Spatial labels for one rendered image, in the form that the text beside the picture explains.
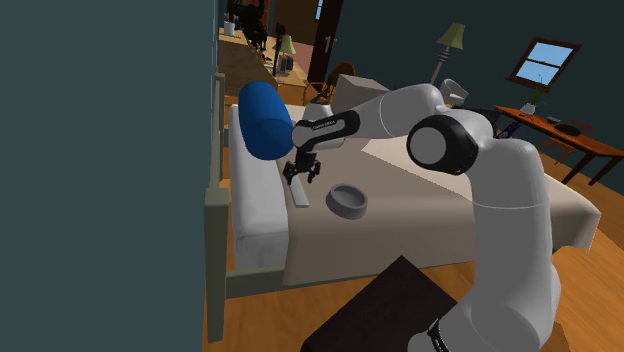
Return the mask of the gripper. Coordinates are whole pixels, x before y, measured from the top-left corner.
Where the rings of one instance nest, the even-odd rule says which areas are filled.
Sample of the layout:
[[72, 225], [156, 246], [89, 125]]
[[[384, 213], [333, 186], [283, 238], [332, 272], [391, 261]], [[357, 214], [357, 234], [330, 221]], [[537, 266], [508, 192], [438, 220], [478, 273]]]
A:
[[292, 180], [298, 172], [309, 172], [307, 182], [312, 183], [313, 179], [320, 174], [321, 163], [316, 161], [316, 156], [316, 153], [298, 149], [295, 157], [295, 164], [287, 162], [283, 169], [283, 175], [287, 184], [292, 184]]

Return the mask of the flat white bar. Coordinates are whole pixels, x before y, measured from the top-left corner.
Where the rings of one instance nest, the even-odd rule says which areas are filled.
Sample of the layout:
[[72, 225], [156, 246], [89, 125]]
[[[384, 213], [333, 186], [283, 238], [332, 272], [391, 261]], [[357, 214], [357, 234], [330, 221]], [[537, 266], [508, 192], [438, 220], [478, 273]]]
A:
[[292, 178], [288, 187], [290, 189], [293, 204], [296, 208], [308, 208], [310, 206], [304, 187], [302, 186], [298, 175]]

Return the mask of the grey bowl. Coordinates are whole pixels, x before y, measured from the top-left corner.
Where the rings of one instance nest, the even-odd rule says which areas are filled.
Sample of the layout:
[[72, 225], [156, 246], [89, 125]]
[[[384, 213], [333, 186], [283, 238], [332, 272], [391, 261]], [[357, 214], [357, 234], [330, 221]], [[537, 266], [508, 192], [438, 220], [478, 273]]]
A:
[[327, 193], [325, 203], [335, 215], [357, 220], [365, 215], [368, 198], [363, 191], [353, 185], [336, 184]]

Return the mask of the blue bolster pillow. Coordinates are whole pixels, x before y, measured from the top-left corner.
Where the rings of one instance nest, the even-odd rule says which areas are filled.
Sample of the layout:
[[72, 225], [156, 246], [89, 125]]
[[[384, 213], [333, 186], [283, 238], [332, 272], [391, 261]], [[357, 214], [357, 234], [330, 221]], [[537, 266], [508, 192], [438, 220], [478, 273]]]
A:
[[249, 153], [260, 160], [277, 160], [293, 148], [293, 123], [275, 88], [253, 81], [240, 91], [239, 124]]

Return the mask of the wooden chair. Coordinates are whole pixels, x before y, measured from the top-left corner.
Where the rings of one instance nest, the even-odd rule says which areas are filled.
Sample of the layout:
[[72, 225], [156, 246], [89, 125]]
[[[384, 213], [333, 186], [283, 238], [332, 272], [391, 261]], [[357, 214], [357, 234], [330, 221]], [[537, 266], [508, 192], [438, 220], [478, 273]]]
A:
[[[333, 94], [341, 75], [355, 76], [355, 66], [349, 61], [340, 62], [334, 67], [324, 82], [308, 82], [303, 93], [303, 105], [308, 103], [329, 105], [332, 102]], [[311, 99], [306, 98], [309, 88], [314, 88], [317, 91], [317, 95]]]

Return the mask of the beige cardboard box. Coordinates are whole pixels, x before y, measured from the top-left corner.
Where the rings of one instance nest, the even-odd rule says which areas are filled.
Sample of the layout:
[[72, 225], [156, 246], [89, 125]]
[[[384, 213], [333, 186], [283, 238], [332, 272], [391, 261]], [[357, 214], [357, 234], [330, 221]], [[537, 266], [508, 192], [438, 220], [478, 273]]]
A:
[[344, 112], [388, 91], [373, 79], [341, 74], [331, 101], [332, 112]]

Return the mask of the bed with beige cover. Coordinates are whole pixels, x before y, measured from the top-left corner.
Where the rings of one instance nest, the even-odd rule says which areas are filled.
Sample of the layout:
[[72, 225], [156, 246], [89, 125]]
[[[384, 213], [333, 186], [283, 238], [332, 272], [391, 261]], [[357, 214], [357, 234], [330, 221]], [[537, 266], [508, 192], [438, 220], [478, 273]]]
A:
[[[311, 104], [292, 120], [334, 115], [331, 105]], [[297, 149], [260, 160], [245, 146], [238, 101], [229, 110], [230, 186], [212, 184], [205, 194], [207, 334], [224, 336], [229, 298], [292, 287], [370, 277], [403, 256], [456, 304], [474, 283], [476, 225], [471, 186], [464, 174], [422, 168], [411, 161], [406, 137], [342, 138], [317, 151], [320, 174], [312, 183], [297, 174], [310, 206], [296, 208], [283, 175]], [[553, 253], [564, 246], [587, 249], [600, 211], [545, 173]], [[359, 188], [365, 215], [341, 218], [326, 206], [336, 184]]]

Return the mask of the table lamp with green shade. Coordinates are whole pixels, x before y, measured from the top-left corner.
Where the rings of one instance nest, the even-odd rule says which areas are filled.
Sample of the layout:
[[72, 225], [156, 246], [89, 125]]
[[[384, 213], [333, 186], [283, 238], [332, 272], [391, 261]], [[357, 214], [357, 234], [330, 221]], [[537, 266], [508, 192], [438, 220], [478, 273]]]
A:
[[293, 70], [293, 55], [296, 53], [291, 36], [288, 34], [282, 35], [273, 46], [273, 49], [275, 51], [275, 59], [272, 74], [288, 74]]

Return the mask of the light wooden dresser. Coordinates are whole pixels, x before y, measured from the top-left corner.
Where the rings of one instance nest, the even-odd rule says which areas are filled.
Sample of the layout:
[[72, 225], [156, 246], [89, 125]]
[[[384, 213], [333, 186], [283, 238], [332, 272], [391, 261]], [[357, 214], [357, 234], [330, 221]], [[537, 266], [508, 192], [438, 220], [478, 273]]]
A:
[[303, 105], [306, 75], [294, 62], [287, 75], [272, 75], [272, 63], [265, 63], [257, 51], [248, 45], [241, 31], [233, 36], [219, 29], [218, 72], [225, 76], [224, 94], [238, 96], [242, 87], [251, 81], [265, 81], [272, 85], [286, 104]]

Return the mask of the dark wooden door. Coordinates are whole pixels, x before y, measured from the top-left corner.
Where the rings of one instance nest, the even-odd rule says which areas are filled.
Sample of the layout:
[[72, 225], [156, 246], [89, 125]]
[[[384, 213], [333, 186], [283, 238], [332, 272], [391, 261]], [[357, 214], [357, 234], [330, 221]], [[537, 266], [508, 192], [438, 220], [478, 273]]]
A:
[[307, 81], [320, 84], [326, 79], [335, 35], [344, 0], [323, 0]]

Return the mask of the floor lamp with green shade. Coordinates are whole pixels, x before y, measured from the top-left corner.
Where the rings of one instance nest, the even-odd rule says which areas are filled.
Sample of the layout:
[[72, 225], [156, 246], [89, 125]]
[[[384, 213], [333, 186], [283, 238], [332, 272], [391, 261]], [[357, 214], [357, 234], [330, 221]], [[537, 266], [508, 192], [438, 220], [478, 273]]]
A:
[[443, 50], [438, 55], [438, 62], [430, 78], [430, 84], [434, 84], [443, 64], [450, 57], [451, 49], [463, 49], [463, 36], [465, 25], [460, 23], [452, 23], [447, 31], [436, 41], [437, 44], [443, 46]]

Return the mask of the white pot with green plant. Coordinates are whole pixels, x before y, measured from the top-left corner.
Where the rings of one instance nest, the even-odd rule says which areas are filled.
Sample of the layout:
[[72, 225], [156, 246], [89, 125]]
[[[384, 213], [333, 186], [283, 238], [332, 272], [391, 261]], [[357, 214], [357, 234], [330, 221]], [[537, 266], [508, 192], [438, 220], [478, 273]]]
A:
[[541, 97], [548, 90], [548, 86], [543, 83], [543, 78], [538, 75], [539, 81], [533, 88], [532, 95], [528, 103], [522, 106], [520, 112], [527, 115], [533, 115], [536, 111], [537, 104], [540, 102]]

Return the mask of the brown wooden desk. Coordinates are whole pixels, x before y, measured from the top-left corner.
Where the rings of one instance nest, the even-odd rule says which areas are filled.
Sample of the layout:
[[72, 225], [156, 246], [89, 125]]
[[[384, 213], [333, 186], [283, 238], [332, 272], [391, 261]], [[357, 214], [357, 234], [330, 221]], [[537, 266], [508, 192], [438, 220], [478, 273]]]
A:
[[563, 178], [562, 183], [567, 184], [574, 176], [576, 176], [590, 161], [595, 157], [608, 157], [610, 161], [589, 181], [589, 185], [594, 185], [604, 175], [606, 175], [620, 161], [624, 160], [624, 151], [599, 142], [589, 136], [579, 135], [571, 136], [558, 131], [552, 124], [549, 124], [545, 118], [537, 115], [522, 113], [519, 109], [493, 106], [494, 109], [501, 111], [504, 115], [512, 118], [515, 122], [527, 125], [530, 128], [540, 131], [549, 137], [560, 142], [566, 143], [585, 153], [584, 157], [571, 169], [571, 171]]

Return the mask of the window with brown frame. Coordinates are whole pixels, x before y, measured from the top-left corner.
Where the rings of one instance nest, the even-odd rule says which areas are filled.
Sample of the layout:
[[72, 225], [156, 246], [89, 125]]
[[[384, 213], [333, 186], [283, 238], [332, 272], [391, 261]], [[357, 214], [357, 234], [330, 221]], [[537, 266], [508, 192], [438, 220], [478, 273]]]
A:
[[580, 44], [535, 37], [506, 80], [549, 91], [581, 48]]

